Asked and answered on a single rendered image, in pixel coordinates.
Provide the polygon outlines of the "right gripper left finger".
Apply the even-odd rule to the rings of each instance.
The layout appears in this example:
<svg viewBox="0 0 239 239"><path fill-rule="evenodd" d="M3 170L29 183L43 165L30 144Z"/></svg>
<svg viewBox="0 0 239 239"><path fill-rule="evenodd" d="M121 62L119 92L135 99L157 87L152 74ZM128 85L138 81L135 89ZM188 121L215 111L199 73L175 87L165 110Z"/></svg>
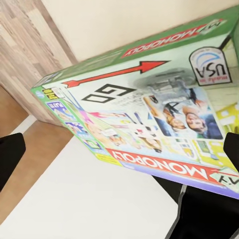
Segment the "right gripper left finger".
<svg viewBox="0 0 239 239"><path fill-rule="evenodd" d="M0 138L0 192L26 152L22 133Z"/></svg>

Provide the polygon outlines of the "board game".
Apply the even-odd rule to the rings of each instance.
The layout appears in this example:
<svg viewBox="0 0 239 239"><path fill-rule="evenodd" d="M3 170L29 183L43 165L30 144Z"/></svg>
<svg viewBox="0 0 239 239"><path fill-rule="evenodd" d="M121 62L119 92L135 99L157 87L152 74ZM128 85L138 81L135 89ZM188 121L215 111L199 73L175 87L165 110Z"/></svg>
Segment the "board game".
<svg viewBox="0 0 239 239"><path fill-rule="evenodd" d="M239 5L44 76L30 89L100 161L239 200Z"/></svg>

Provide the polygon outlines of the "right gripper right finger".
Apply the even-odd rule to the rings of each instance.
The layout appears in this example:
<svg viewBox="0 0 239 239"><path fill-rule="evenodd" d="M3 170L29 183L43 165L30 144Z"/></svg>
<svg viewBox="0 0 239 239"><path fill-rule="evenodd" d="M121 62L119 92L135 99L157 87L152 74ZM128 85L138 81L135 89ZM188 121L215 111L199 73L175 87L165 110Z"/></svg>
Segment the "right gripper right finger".
<svg viewBox="0 0 239 239"><path fill-rule="evenodd" d="M223 150L239 173L239 134L228 132Z"/></svg>

